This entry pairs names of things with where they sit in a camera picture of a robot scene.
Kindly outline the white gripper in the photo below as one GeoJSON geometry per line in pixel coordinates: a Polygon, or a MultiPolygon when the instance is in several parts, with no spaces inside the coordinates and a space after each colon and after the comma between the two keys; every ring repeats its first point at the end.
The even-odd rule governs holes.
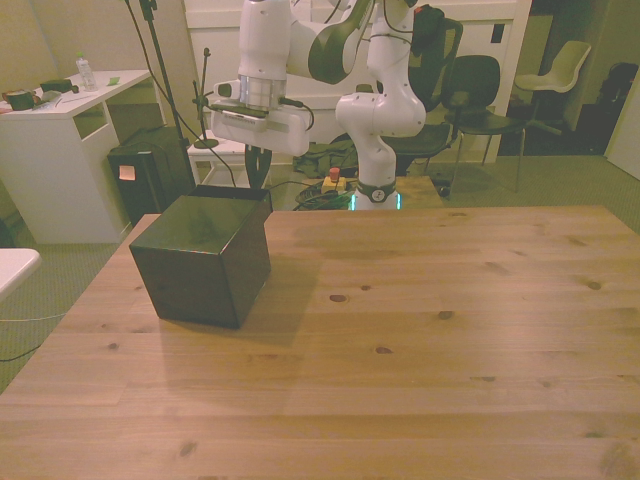
{"type": "Polygon", "coordinates": [[[211,130],[218,138],[246,144],[245,169],[249,185],[259,188],[269,173],[272,151],[285,154],[307,152],[309,124],[310,114],[306,110],[283,106],[269,111],[264,118],[228,110],[214,111],[211,130]]]}

